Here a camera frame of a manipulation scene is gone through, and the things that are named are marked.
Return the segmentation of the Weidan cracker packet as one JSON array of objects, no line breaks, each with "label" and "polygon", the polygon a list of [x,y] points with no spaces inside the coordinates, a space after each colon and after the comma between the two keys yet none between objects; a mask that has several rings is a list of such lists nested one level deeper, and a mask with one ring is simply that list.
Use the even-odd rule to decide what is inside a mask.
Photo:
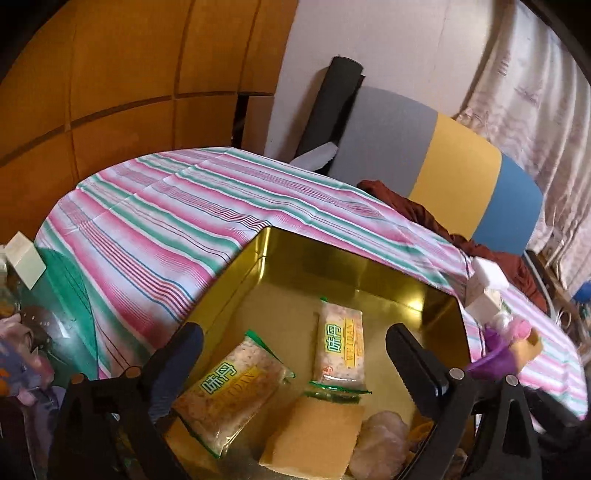
[{"label": "Weidan cracker packet", "polygon": [[174,411],[204,448],[219,458],[280,386],[294,378],[252,330],[182,393]]},{"label": "Weidan cracker packet", "polygon": [[362,311],[321,299],[310,384],[339,395],[370,394]]}]

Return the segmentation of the purple snack packet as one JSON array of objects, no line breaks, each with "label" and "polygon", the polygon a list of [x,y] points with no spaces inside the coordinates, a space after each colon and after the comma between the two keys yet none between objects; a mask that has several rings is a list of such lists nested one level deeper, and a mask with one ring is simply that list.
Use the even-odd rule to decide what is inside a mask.
[{"label": "purple snack packet", "polygon": [[466,367],[472,378],[501,380],[507,375],[517,375],[518,365],[510,343],[496,330],[484,328],[485,355]]}]

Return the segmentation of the white foam block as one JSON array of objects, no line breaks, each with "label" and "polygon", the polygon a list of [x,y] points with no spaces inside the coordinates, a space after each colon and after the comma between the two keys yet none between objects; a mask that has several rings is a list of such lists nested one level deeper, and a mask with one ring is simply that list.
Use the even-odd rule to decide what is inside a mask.
[{"label": "white foam block", "polygon": [[484,288],[494,290],[505,290],[509,288],[510,282],[496,262],[482,257],[474,257],[471,266],[474,270],[474,276]]}]

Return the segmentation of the beige cardboard ointment box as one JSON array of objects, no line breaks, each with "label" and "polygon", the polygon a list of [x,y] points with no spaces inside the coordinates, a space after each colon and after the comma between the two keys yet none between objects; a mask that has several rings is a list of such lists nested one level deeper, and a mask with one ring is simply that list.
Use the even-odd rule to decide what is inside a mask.
[{"label": "beige cardboard ointment box", "polygon": [[489,323],[502,309],[501,292],[490,288],[469,290],[465,309],[477,322]]}]

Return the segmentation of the striped pink green tablecloth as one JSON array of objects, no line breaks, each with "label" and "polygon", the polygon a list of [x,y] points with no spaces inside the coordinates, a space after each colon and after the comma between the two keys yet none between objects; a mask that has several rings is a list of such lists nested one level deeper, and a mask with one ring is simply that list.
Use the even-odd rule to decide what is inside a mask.
[{"label": "striped pink green tablecloth", "polygon": [[338,246],[463,297],[468,256],[359,188],[231,147],[145,155],[63,196],[35,238],[80,275],[103,377],[142,364],[266,227]]}]

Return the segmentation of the dark red cloth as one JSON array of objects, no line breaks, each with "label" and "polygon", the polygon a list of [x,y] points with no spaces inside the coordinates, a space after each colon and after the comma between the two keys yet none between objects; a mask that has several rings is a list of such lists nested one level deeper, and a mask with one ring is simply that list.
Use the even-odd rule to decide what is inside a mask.
[{"label": "dark red cloth", "polygon": [[379,180],[362,180],[356,185],[377,200],[399,212],[408,220],[421,225],[452,243],[456,248],[472,257],[482,257],[496,262],[509,282],[520,290],[544,314],[549,313],[548,303],[539,290],[534,275],[519,255],[494,251],[459,234],[451,234],[424,206],[390,190]]}]

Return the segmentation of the wooden side shelf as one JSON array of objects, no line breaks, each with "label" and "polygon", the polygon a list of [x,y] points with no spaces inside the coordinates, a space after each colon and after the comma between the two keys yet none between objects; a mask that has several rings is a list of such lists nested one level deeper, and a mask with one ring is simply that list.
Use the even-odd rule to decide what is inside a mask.
[{"label": "wooden side shelf", "polygon": [[539,256],[531,250],[526,250],[523,259],[547,302],[549,317],[567,334],[580,334],[586,330],[588,323],[581,317],[579,308],[554,273],[544,267]]}]

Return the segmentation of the blue item on shelf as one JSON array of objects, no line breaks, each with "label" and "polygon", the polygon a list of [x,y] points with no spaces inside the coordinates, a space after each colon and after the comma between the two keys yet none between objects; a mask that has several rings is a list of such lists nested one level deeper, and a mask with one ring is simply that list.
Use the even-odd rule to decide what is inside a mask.
[{"label": "blue item on shelf", "polygon": [[579,290],[573,295],[572,299],[576,303],[586,304],[591,301],[591,281],[586,281]]}]

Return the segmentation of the pale green paper box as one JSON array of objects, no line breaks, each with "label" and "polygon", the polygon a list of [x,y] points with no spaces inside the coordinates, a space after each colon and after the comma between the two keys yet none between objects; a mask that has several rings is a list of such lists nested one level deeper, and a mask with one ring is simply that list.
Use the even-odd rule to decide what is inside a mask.
[{"label": "pale green paper box", "polygon": [[46,270],[33,242],[17,232],[4,247],[4,255],[21,282],[32,290]]}]

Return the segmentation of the grey yellow blue chair back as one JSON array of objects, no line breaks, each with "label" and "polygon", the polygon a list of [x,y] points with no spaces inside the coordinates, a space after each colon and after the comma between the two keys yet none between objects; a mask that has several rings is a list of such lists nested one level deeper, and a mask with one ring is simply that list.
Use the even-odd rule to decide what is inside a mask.
[{"label": "grey yellow blue chair back", "polygon": [[378,180],[425,207],[452,234],[523,255],[541,212],[535,181],[468,127],[422,103],[363,87],[329,176]]}]

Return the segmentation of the patterned beige curtain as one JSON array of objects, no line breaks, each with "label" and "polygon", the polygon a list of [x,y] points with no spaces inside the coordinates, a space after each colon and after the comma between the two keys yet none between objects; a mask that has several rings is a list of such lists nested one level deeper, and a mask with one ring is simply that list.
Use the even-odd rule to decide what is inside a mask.
[{"label": "patterned beige curtain", "polygon": [[509,1],[466,108],[469,127],[536,182],[543,207],[528,246],[552,238],[563,287],[590,279],[590,85],[567,47],[534,12]]}]

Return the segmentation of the black rolled mat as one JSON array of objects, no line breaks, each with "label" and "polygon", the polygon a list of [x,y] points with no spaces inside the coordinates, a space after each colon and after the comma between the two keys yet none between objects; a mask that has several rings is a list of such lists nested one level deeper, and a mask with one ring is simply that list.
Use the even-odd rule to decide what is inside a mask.
[{"label": "black rolled mat", "polygon": [[339,144],[364,80],[362,64],[348,57],[332,58],[295,150],[297,157],[325,143]]}]

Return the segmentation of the wooden wardrobe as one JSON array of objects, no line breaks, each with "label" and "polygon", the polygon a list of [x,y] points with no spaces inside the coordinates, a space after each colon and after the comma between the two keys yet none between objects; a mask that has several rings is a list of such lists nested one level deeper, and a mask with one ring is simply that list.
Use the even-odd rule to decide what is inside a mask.
[{"label": "wooden wardrobe", "polygon": [[34,236],[90,175],[226,146],[238,104],[273,100],[294,1],[70,1],[1,82],[1,237]]}]

